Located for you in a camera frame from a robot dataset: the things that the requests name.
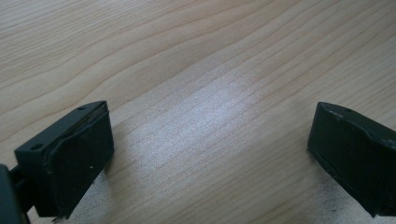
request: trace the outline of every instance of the wooden table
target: wooden table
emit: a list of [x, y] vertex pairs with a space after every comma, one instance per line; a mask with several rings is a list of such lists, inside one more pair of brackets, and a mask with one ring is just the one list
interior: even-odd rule
[[372, 219], [306, 151], [318, 101], [396, 129], [394, 0], [0, 11], [0, 163], [77, 106], [109, 103], [114, 158], [62, 223], [395, 223]]

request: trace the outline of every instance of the table surface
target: table surface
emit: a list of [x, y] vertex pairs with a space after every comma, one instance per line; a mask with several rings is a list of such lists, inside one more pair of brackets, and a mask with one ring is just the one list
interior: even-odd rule
[[0, 11], [0, 163], [77, 106], [109, 104], [115, 155], [61, 223], [395, 222], [371, 218], [306, 143], [319, 101], [396, 129], [396, 1]]

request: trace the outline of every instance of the black plastic part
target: black plastic part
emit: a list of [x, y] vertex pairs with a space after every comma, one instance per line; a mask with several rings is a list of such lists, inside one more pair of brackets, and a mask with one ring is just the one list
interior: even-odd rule
[[0, 164], [0, 223], [29, 223], [21, 211], [8, 168], [2, 164]]
[[36, 192], [21, 190], [22, 205], [32, 200], [41, 217], [69, 217], [113, 153], [106, 101], [73, 110], [15, 150], [14, 178]]
[[318, 103], [308, 150], [373, 217], [396, 216], [396, 132], [351, 109]]

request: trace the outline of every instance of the dark mount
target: dark mount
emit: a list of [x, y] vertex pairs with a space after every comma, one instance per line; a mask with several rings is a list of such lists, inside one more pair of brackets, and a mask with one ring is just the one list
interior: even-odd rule
[[308, 150], [370, 215], [396, 216], [396, 132], [351, 109], [318, 103]]
[[114, 153], [106, 101], [83, 105], [15, 150], [18, 165], [0, 164], [0, 223], [70, 217]]

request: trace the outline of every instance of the screw hole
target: screw hole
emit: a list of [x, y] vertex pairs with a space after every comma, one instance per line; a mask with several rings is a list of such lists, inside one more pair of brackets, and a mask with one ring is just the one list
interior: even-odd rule
[[43, 144], [35, 144], [33, 147], [31, 147], [30, 149], [32, 149], [32, 150], [37, 150], [37, 149], [39, 149], [39, 148], [41, 148], [41, 147], [43, 147]]

